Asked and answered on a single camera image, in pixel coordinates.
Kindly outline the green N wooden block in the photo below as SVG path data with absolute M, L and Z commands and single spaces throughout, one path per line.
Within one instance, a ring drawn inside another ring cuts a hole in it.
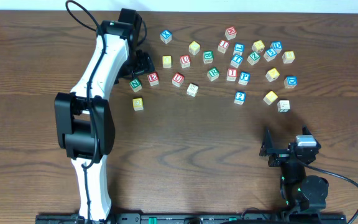
M 130 81 L 130 86 L 135 93 L 142 89 L 142 84 L 138 78 L 135 78 Z

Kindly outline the red E wooden block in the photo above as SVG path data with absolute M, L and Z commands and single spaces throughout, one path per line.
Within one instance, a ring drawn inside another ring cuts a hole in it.
M 151 86 L 155 86 L 159 84 L 159 77 L 157 72 L 153 72 L 147 75 L 148 81 Z

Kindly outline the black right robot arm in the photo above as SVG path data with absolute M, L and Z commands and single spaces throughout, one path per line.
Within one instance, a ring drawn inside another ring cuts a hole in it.
M 320 149 L 320 143 L 306 126 L 285 149 L 276 148 L 270 131 L 264 132 L 259 156 L 268 157 L 268 166 L 280 168 L 280 191 L 291 213 L 317 213 L 326 208 L 328 181 L 317 175 L 307 175 L 305 171 Z

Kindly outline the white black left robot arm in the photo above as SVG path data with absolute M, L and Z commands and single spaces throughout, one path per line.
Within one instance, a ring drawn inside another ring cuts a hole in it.
M 152 67 L 149 56 L 138 49 L 143 25 L 143 21 L 103 21 L 96 29 L 96 47 L 83 76 L 71 92 L 55 97 L 58 144 L 76 170 L 78 218 L 86 223 L 108 220 L 112 201 L 106 163 L 115 139 L 109 98 L 121 76 L 134 77 Z

